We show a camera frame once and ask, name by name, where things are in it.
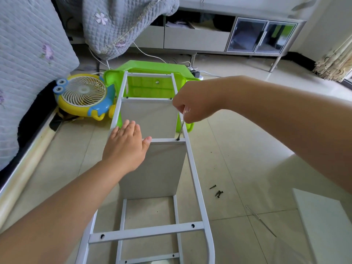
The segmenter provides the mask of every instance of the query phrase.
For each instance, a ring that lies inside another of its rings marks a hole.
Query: left hand
[[[114,165],[124,174],[134,171],[143,162],[152,137],[142,140],[140,127],[126,120],[121,129],[116,127],[106,142],[102,161]]]

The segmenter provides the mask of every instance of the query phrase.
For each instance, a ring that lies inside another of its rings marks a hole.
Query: curtain
[[[328,80],[342,81],[352,69],[352,35],[315,63],[313,72]]]

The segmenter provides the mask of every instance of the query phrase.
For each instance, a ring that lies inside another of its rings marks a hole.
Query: cabinet drawer
[[[230,32],[165,27],[164,48],[225,51]]]
[[[148,26],[134,41],[138,47],[164,48],[164,27]]]

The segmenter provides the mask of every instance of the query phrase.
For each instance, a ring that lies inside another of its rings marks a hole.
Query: glass cabinet door
[[[295,26],[293,23],[269,21],[256,53],[281,53]]]
[[[262,38],[266,20],[238,17],[227,52],[253,53]]]

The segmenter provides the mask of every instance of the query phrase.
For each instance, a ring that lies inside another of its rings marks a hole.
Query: gray quilt
[[[179,0],[59,0],[83,24],[85,39],[102,59],[123,54],[161,14],[172,15]]]
[[[37,94],[78,65],[51,0],[0,0],[0,170]]]

